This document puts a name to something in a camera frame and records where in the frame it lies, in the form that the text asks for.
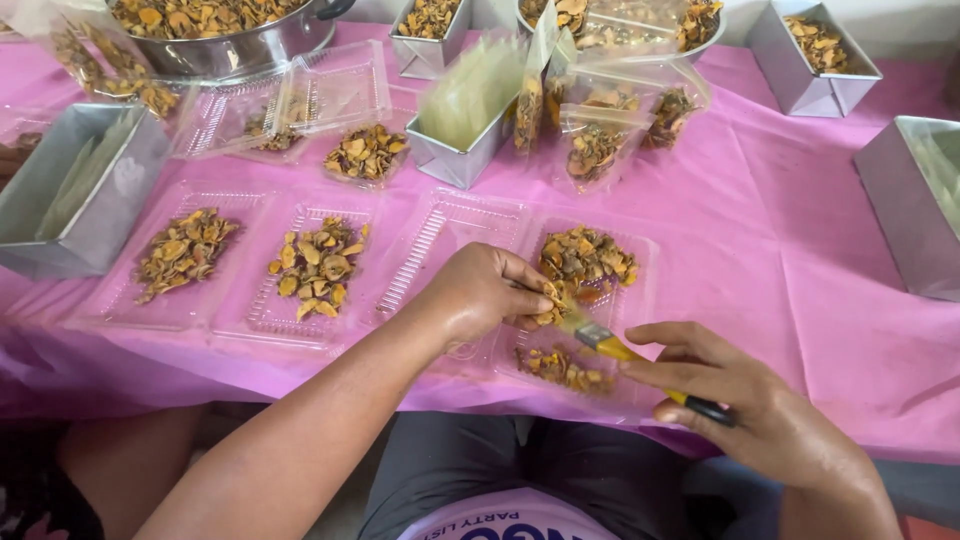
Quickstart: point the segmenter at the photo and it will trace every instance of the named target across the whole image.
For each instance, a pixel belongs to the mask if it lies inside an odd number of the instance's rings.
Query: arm
[[[666,345],[656,363],[624,375],[731,407],[735,428],[673,401],[654,416],[700,433],[731,458],[783,484],[780,540],[901,540],[883,482],[866,453],[766,364],[695,323],[630,329],[627,338]]]
[[[434,358],[553,306],[505,280],[542,290],[545,278],[490,246],[458,252],[390,321],[211,449],[135,539],[301,539]]]

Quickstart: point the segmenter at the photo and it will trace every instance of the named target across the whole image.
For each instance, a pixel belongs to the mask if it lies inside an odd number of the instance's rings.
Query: metal loaf pan
[[[939,166],[956,180],[960,122],[898,116],[853,162],[907,291],[960,302],[960,220],[942,207],[956,186],[932,174]]]
[[[514,132],[516,97],[503,108],[467,150],[460,151],[420,132],[420,115],[406,126],[410,156],[420,172],[461,189],[470,189]]]
[[[470,26],[470,0],[460,0],[460,6],[450,18],[450,25],[446,28],[446,35],[440,39],[424,39],[423,37],[407,37],[397,29],[401,22],[406,20],[417,0],[409,0],[400,10],[400,15],[390,29],[390,42],[394,45],[396,65],[400,77],[413,79],[434,80],[444,73],[446,66],[460,54]]]
[[[785,16],[805,16],[840,34],[841,46],[858,75],[817,73],[783,22]],[[838,118],[850,114],[870,88],[883,78],[827,6],[809,0],[774,0],[747,34],[767,84],[780,110],[794,116]]]
[[[80,210],[57,238],[35,240],[84,144],[125,111],[138,119]],[[0,264],[34,280],[106,274],[169,153],[163,125],[142,105],[71,105],[0,193]]]

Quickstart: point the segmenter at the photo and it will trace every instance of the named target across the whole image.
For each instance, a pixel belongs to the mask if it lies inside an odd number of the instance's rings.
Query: gray pants
[[[398,415],[373,481],[361,540],[396,540],[451,503],[532,487],[629,540],[687,540],[688,461],[636,433],[543,421],[521,447],[512,416]]]

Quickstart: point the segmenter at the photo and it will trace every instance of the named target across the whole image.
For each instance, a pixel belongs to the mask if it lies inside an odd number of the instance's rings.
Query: pink plastic table cover
[[[336,42],[377,38],[389,51],[387,32],[385,25],[338,23]],[[425,85],[400,79],[393,55],[387,60],[391,84]],[[652,239],[660,245],[655,320],[696,320],[726,336],[873,455],[960,463],[960,305],[904,292],[852,165],[853,153],[894,115],[948,117],[939,97],[943,69],[878,64],[885,79],[850,117],[793,118],[780,114],[749,50],[714,46],[697,64],[712,84],[712,108],[690,122],[672,152],[632,163],[611,196],[569,198],[521,172],[509,148],[470,193],[573,219],[603,216]],[[32,45],[0,45],[0,69],[18,74],[0,88],[0,103],[62,107],[83,97]],[[314,168],[323,149],[307,152],[314,162],[296,168],[238,158],[171,162],[141,222],[175,184],[269,183],[280,198],[332,187]],[[98,280],[29,282],[0,268],[0,415],[79,418],[284,395],[369,331],[365,314],[399,264],[390,249],[403,240],[396,235],[418,201],[442,185],[408,163],[389,189],[373,195],[380,212],[364,257],[375,263],[353,285],[367,293],[351,300],[353,314],[332,352],[200,331],[78,327],[73,312]],[[274,229],[289,223],[288,214],[247,234],[276,244]],[[620,423],[689,454],[708,452],[692,435],[649,419],[659,399],[643,392],[629,413],[602,414],[563,393],[445,357],[402,408]]]

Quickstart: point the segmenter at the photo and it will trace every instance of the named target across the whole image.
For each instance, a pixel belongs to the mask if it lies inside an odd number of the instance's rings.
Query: left hand
[[[553,308],[540,292],[547,278],[519,256],[472,242],[453,254],[401,313],[430,319],[447,349],[467,343],[504,322],[538,328],[530,315]]]

